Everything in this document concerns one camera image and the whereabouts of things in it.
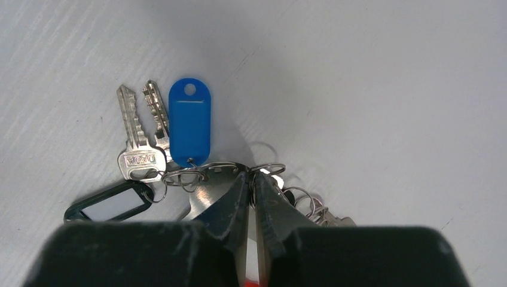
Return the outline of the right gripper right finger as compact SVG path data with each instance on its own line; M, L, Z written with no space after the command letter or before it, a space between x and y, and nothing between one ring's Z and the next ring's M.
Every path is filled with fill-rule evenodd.
M258 172L253 178L260 286L297 286L301 276L299 229L311 222L282 196L270 177Z

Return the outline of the black key tag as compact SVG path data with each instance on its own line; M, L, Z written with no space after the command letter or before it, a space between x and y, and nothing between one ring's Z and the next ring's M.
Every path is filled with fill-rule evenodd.
M76 201L64 212L63 222L123 221L146 211L153 201L149 185L126 181Z

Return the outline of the blue key tag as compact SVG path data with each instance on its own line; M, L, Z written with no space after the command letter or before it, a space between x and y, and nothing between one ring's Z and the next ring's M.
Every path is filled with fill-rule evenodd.
M212 99L207 85L182 78L169 91L169 140L173 161L184 168L206 162L211 150Z

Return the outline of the key organizer with red handle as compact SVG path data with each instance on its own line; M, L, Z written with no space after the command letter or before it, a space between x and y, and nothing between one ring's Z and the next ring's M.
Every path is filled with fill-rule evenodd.
M359 286L361 265L349 245L352 222L317 225L286 199L271 176L238 167L227 185L206 168L204 187L191 196L189 218L175 224L165 254L166 286L243 286L249 211L256 216L260 286Z

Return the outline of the silver DADA key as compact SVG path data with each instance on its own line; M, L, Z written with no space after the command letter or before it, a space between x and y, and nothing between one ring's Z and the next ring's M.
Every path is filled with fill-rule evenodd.
M157 182L166 170L166 157L144 134L136 111L136 93L122 84L117 97L127 134L126 149L118 156L120 172L126 180Z

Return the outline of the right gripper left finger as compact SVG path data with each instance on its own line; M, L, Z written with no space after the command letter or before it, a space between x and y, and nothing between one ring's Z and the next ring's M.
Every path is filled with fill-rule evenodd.
M198 283L244 286L249 221L249 176L239 173L230 189L197 220L204 224Z

